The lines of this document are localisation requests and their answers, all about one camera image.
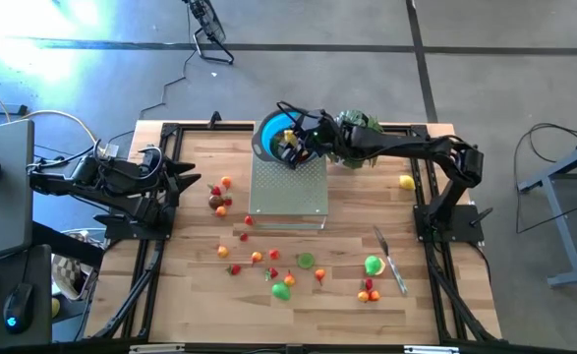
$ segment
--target concrete floor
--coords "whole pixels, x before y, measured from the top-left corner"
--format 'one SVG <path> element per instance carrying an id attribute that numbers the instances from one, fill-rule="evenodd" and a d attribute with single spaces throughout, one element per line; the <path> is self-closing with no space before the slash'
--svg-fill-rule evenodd
<path id="1" fill-rule="evenodd" d="M 0 9 L 0 96 L 36 109 L 60 109 L 108 139 L 134 128 L 140 110 L 159 102 L 188 51 L 37 49 L 12 35 L 187 42 L 178 0 L 16 1 Z M 214 0 L 229 43 L 412 45 L 403 0 Z M 416 0 L 431 46 L 577 47 L 577 0 Z M 235 52 L 233 67 L 191 60 L 188 80 L 166 92 L 166 106 L 144 119 L 260 119 L 285 99 L 337 112 L 362 109 L 380 120 L 426 122 L 412 53 Z M 471 192 L 484 221 L 492 289 L 503 335 L 514 343 L 577 349 L 577 285 L 549 289 L 546 277 L 569 269 L 553 223 L 514 231 L 512 162 L 524 132 L 540 122 L 577 129 L 577 56 L 428 55 L 439 122 L 486 154 L 485 178 Z M 71 121 L 36 119 L 36 142 L 75 152 L 89 144 Z M 540 150 L 558 158 L 577 142 L 539 132 Z M 128 148 L 130 139 L 119 143 Z M 55 156 L 38 148 L 36 153 Z M 520 179 L 546 165 L 524 144 Z M 577 191 L 577 186 L 568 186 Z M 562 192 L 567 195 L 575 193 Z M 546 199 L 523 201 L 523 225 L 549 217 Z M 35 196 L 34 218 L 57 229 L 97 227 L 96 210 L 71 199 Z M 55 327 L 74 336 L 76 320 Z"/>

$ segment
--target wooden table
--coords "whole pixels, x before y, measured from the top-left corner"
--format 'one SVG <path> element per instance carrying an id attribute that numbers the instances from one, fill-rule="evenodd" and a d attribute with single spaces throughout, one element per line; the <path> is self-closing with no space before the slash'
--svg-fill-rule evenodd
<path id="1" fill-rule="evenodd" d="M 158 145 L 162 123 L 138 122 L 131 151 Z M 432 136 L 454 134 L 450 124 L 428 127 Z M 181 160 L 195 163 L 192 172 L 201 173 L 202 178 L 182 195 L 172 238 L 166 244 L 150 341 L 437 343 L 426 257 L 422 244 L 415 240 L 411 212 L 415 194 L 398 185 L 399 175 L 410 174 L 409 160 L 381 157 L 375 168 L 356 171 L 329 165 L 329 217 L 324 230 L 260 231 L 243 221 L 249 204 L 251 135 L 187 132 L 184 136 Z M 130 158 L 139 161 L 140 155 L 133 152 Z M 225 175 L 233 179 L 233 205 L 226 217 L 217 218 L 207 206 L 206 184 L 218 183 Z M 446 177 L 440 168 L 437 178 L 442 189 Z M 425 195 L 430 198 L 428 190 Z M 467 203 L 467 196 L 461 203 Z M 374 224 L 391 247 L 409 289 L 407 297 L 401 296 L 387 269 L 374 278 L 382 298 L 369 303 L 357 300 L 365 257 L 382 254 Z M 248 242 L 239 240 L 244 231 L 250 236 Z M 230 250 L 225 260 L 216 255 L 219 244 Z M 137 241 L 124 241 L 105 255 L 86 335 L 102 328 L 122 304 L 130 288 L 137 247 Z M 280 251 L 279 260 L 268 259 L 266 252 L 271 248 Z M 263 252 L 265 259 L 251 267 L 253 251 Z M 296 267 L 295 257 L 302 252 L 315 255 L 313 269 Z M 452 257 L 461 296 L 487 330 L 500 337 L 482 258 L 466 244 L 452 244 Z M 242 272 L 230 276 L 225 270 L 230 264 L 241 265 Z M 295 275 L 290 301 L 270 295 L 273 282 L 264 281 L 264 269 L 269 266 L 279 270 L 276 279 L 289 269 Z M 319 267 L 327 272 L 322 286 L 313 275 Z M 451 306 L 444 301 L 443 307 L 454 333 Z M 144 297 L 136 312 L 136 332 L 143 312 Z"/>

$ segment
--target knife blade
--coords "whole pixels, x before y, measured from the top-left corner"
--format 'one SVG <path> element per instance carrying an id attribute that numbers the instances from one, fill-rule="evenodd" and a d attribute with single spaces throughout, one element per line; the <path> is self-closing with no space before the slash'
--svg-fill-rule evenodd
<path id="1" fill-rule="evenodd" d="M 404 283 L 404 279 L 402 279 L 402 275 L 399 273 L 399 270 L 397 269 L 397 266 L 395 265 L 393 258 L 389 254 L 388 244 L 386 243 L 386 240 L 384 240 L 384 236 L 382 236 L 382 233 L 379 232 L 379 229 L 375 225 L 374 225 L 374 231 L 375 231 L 375 237 L 377 238 L 377 241 L 379 242 L 379 246 L 384 251 L 384 254 L 386 255 L 386 260 L 388 261 L 388 264 L 390 265 L 390 268 L 393 271 L 393 275 L 395 275 L 395 279 L 397 279 L 397 284 L 399 285 L 399 290 L 401 290 L 403 295 L 406 295 L 408 293 L 408 288 L 406 288 L 406 284 Z"/>

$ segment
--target strawberry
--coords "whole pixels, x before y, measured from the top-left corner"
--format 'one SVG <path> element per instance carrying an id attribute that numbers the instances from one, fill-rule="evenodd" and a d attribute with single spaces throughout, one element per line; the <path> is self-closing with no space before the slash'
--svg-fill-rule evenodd
<path id="1" fill-rule="evenodd" d="M 370 278 L 363 280 L 362 285 L 360 286 L 361 289 L 365 289 L 367 291 L 371 291 L 374 288 L 374 281 Z"/>
<path id="2" fill-rule="evenodd" d="M 270 267 L 269 269 L 266 270 L 266 281 L 269 281 L 270 279 L 274 278 L 275 276 L 279 275 L 279 272 L 277 271 L 277 269 L 275 269 L 274 267 Z"/>
<path id="3" fill-rule="evenodd" d="M 279 259 L 279 250 L 272 249 L 272 250 L 268 251 L 268 256 L 272 260 L 278 260 Z"/>
<path id="4" fill-rule="evenodd" d="M 242 267 L 239 265 L 230 265 L 227 268 L 227 272 L 229 273 L 229 275 L 237 275 L 241 269 Z"/>
<path id="5" fill-rule="evenodd" d="M 207 186 L 209 187 L 210 193 L 211 193 L 213 196 L 220 196 L 220 195 L 221 195 L 221 193 L 220 193 L 220 187 L 214 186 L 214 185 L 207 185 Z"/>

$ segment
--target power cord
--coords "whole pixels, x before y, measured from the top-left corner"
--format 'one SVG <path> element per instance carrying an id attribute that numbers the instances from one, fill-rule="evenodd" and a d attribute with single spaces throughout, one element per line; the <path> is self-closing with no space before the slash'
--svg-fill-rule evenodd
<path id="1" fill-rule="evenodd" d="M 553 216 L 553 217 L 548 218 L 548 219 L 546 219 L 546 220 L 540 221 L 540 222 L 534 224 L 533 226 L 530 226 L 530 227 L 527 227 L 527 228 L 525 228 L 525 229 L 523 229 L 523 230 L 520 230 L 520 222 L 519 222 L 519 221 L 520 221 L 520 213 L 521 213 L 522 200 L 521 200 L 521 194 L 520 194 L 520 192 L 519 192 L 519 190 L 518 190 L 518 187 L 517 187 L 517 185 L 518 185 L 518 177 L 517 177 L 517 152 L 518 152 L 519 148 L 521 147 L 522 142 L 524 142 L 524 139 L 526 139 L 526 137 L 528 137 L 528 138 L 529 138 L 529 142 L 530 142 L 530 144 L 531 144 L 531 147 L 532 147 L 534 153 L 535 153 L 539 158 L 541 158 L 541 159 L 543 159 L 543 160 L 545 160 L 545 161 L 553 162 L 551 159 L 546 158 L 546 157 L 543 157 L 542 155 L 540 155 L 539 152 L 534 148 L 534 144 L 533 144 L 533 141 L 532 141 L 532 134 L 533 134 L 534 132 L 536 132 L 536 131 L 538 131 L 538 130 L 541 130 L 541 129 L 547 129 L 547 128 L 555 128 L 555 129 L 558 129 L 558 130 L 561 130 L 561 131 L 570 133 L 571 135 L 577 137 L 577 130 L 569 129 L 569 128 L 566 128 L 566 127 L 563 127 L 563 126 L 559 126 L 559 125 L 553 124 L 553 123 L 539 123 L 539 124 L 534 125 L 528 132 L 526 132 L 524 135 L 522 135 L 522 137 L 520 138 L 520 140 L 517 142 L 517 145 L 515 146 L 515 151 L 513 152 L 513 181 L 514 181 L 514 184 L 515 184 L 515 195 L 516 195 L 516 197 L 517 197 L 517 208 L 515 209 L 515 233 L 518 234 L 518 235 L 521 234 L 521 233 L 524 233 L 524 232 L 526 232 L 526 231 L 532 230 L 532 229 L 534 229 L 534 228 L 536 228 L 536 227 L 538 227 L 538 226 L 540 226 L 540 225 L 543 225 L 543 224 L 545 224 L 545 223 L 547 223 L 547 222 L 553 221 L 553 220 L 555 220 L 555 219 L 557 219 L 557 218 L 559 218 L 559 217 L 562 217 L 562 216 L 564 216 L 564 215 L 567 215 L 567 214 L 569 214 L 570 212 L 573 212 L 573 211 L 576 211 L 576 210 L 577 210 L 577 207 L 572 208 L 572 209 L 570 209 L 570 210 L 568 210 L 568 211 L 563 212 L 563 213 L 560 214 L 560 215 Z"/>

